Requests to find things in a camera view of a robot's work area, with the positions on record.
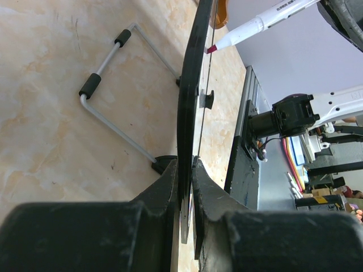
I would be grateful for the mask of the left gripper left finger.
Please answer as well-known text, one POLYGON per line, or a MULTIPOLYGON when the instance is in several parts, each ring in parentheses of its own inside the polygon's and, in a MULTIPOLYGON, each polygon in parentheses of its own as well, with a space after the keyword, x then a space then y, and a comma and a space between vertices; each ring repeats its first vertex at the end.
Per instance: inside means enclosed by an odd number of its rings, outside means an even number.
POLYGON ((2 271, 177 271, 178 163, 128 202, 34 202, 1 224, 2 271))

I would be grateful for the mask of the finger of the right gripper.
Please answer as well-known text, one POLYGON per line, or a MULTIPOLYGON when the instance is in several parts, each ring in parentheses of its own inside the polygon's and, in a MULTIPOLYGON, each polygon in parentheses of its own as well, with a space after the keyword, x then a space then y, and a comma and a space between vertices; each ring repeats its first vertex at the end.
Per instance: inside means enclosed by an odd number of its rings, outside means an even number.
POLYGON ((362 0, 325 0, 317 7, 324 20, 362 52, 362 0))

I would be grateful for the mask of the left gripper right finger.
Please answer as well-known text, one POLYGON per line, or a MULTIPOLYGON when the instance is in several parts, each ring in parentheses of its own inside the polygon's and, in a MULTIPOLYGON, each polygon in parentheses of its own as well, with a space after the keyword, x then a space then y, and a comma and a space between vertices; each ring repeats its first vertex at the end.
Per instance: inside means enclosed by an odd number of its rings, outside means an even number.
POLYGON ((339 211, 254 211, 192 170, 200 271, 361 271, 362 225, 339 211))

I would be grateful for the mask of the magenta capped marker pen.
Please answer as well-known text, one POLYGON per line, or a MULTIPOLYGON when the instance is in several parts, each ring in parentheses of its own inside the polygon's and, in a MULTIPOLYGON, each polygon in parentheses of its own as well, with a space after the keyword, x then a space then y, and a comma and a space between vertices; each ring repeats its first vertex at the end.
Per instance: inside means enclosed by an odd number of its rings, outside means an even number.
POLYGON ((316 3, 318 3, 318 0, 281 1, 248 22, 228 32, 222 39, 208 48, 206 53, 211 54, 215 51, 239 44, 256 34, 266 31, 276 24, 289 19, 291 16, 316 3))

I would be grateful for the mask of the black framed whiteboard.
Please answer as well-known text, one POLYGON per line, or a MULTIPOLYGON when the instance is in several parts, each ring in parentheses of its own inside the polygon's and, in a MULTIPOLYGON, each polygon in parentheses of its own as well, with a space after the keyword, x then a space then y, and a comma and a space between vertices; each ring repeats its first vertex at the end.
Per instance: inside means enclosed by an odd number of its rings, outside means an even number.
POLYGON ((154 53, 176 78, 176 84, 179 87, 179 98, 176 125, 177 155, 175 159, 178 161, 178 188, 179 201, 181 203, 180 234, 183 244, 188 241, 191 220, 192 200, 190 194, 192 192, 192 168, 195 162, 197 162, 200 153, 205 110, 210 109, 214 102, 214 92, 208 91, 212 56, 207 51, 207 48, 214 43, 217 9, 218 1, 198 2, 180 74, 170 66, 142 28, 137 23, 132 23, 116 37, 114 46, 108 56, 100 65, 97 72, 89 76, 79 91, 82 106, 147 157, 152 162, 153 168, 157 169, 162 162, 172 160, 173 156, 153 157, 143 147, 129 138, 123 131, 88 104, 87 101, 91 98, 101 82, 102 72, 115 53, 130 39, 134 29, 140 33, 149 47, 151 47, 154 53))

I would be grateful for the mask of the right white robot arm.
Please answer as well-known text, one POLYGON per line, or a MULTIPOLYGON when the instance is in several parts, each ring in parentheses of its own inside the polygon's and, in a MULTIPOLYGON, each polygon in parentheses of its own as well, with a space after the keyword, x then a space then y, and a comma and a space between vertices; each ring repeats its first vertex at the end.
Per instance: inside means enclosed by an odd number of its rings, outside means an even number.
MULTIPOLYGON (((362 1, 319 1, 325 21, 362 50, 362 1)), ((248 116, 246 130, 255 138, 298 136, 326 123, 362 114, 362 86, 320 94, 294 94, 274 103, 268 112, 248 116)))

